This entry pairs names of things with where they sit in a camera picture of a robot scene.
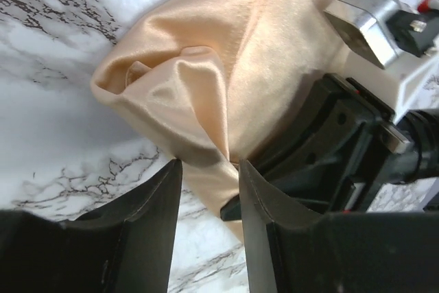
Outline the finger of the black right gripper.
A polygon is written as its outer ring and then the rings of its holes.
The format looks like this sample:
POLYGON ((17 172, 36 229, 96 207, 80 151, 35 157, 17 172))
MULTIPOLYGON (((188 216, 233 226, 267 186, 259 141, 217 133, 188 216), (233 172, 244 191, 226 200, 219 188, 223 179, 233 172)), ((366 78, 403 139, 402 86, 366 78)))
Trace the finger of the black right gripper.
POLYGON ((233 196, 220 210, 220 218, 224 222, 241 220, 240 196, 233 196))

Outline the peach cloth napkin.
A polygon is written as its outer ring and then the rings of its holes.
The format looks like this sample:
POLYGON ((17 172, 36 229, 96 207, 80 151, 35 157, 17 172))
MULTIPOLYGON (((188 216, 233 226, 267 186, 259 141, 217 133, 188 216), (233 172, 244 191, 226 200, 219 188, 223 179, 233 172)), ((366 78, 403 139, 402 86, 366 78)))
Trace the peach cloth napkin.
POLYGON ((213 214, 239 192, 237 165, 292 120, 314 74, 348 48, 324 17, 332 0, 168 0, 143 16, 91 78, 166 155, 213 214))

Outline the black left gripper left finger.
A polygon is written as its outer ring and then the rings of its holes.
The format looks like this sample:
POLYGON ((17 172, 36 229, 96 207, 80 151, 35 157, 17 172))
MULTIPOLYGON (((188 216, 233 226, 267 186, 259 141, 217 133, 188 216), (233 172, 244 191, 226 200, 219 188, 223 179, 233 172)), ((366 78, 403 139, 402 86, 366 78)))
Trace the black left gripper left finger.
POLYGON ((182 186, 174 159, 76 220, 1 212, 2 292, 166 292, 182 186))

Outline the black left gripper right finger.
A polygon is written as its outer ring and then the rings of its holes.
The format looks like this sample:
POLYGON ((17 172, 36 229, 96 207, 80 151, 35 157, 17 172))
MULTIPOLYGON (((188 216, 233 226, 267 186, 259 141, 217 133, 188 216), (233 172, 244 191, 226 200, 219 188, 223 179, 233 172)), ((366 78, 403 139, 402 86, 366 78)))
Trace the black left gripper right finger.
POLYGON ((319 214, 247 160, 239 195, 251 292, 437 292, 436 212, 319 214))

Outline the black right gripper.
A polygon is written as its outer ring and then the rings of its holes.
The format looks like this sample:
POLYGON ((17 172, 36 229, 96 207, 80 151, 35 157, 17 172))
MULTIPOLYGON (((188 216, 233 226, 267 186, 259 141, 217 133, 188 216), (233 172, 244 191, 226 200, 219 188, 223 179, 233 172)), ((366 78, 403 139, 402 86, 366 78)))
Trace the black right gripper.
POLYGON ((349 180, 358 178, 364 187, 353 210, 366 211, 384 184, 438 176, 438 110, 411 110, 397 125, 386 122, 393 116, 354 79, 327 73, 291 124, 251 163, 269 183, 319 213, 343 209, 349 180))

